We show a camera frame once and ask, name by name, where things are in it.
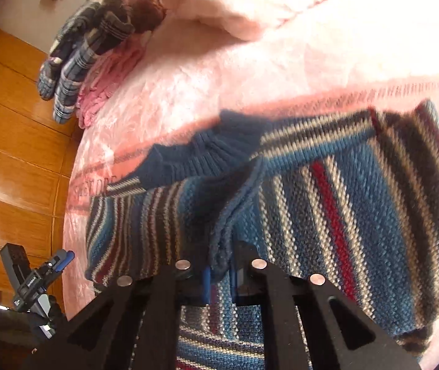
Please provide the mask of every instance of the metal rivet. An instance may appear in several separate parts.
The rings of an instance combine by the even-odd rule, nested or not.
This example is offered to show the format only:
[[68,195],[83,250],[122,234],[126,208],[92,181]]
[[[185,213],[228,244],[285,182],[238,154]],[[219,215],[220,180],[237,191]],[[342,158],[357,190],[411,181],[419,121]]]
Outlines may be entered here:
[[252,260],[251,265],[257,270],[263,270],[267,267],[267,261],[261,258],[256,258],[255,260]]
[[132,277],[129,275],[121,275],[117,280],[118,286],[129,286],[132,284]]
[[322,274],[312,274],[310,276],[310,282],[313,283],[314,285],[322,285],[323,283],[326,282],[326,279]]
[[188,270],[191,267],[191,262],[188,260],[179,260],[175,263],[178,270]]

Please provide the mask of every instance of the pink bedspread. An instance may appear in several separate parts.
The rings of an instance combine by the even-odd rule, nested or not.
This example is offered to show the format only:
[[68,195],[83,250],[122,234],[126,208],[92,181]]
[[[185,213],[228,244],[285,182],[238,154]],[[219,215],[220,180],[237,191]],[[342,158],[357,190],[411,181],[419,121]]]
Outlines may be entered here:
[[[76,252],[63,278],[68,317],[94,297],[83,277],[89,196],[153,143],[184,142],[224,108],[272,117],[408,110],[425,97],[439,109],[439,0],[327,0],[250,43],[168,15],[77,153],[64,224],[64,248]],[[438,362],[437,333],[421,365]]]

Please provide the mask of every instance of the pink cloth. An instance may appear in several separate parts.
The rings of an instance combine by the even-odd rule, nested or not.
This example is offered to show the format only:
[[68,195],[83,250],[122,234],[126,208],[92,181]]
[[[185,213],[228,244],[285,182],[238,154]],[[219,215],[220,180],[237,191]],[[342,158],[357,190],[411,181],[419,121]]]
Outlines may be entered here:
[[[229,108],[271,117],[408,110],[430,97],[439,110],[439,0],[327,0],[255,42],[167,16],[86,130],[72,172],[64,272],[72,317],[93,297],[86,268],[89,196],[128,174],[155,143],[186,141]],[[439,321],[421,365],[439,362]]]
[[98,111],[142,59],[149,36],[149,32],[132,34],[96,61],[77,97],[76,116],[81,129],[93,125]]

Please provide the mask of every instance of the knitted sweater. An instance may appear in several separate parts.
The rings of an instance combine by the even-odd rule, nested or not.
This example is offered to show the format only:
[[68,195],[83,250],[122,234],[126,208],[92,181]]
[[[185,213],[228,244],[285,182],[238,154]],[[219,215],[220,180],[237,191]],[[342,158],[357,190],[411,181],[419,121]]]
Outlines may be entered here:
[[[232,171],[218,165],[215,142],[193,154],[181,146],[168,163],[173,176],[157,176],[163,166],[150,166],[157,162],[151,152],[139,176],[96,197],[87,278],[146,278],[202,250],[219,282],[211,305],[183,310],[178,367],[263,368],[260,310],[233,305],[224,277],[236,238],[289,274],[324,274],[398,342],[411,335],[408,348],[422,352],[427,326],[439,317],[439,118],[432,103],[406,115],[369,109],[245,121],[262,135],[247,137],[251,144],[230,162]],[[150,185],[142,186],[145,178]]]

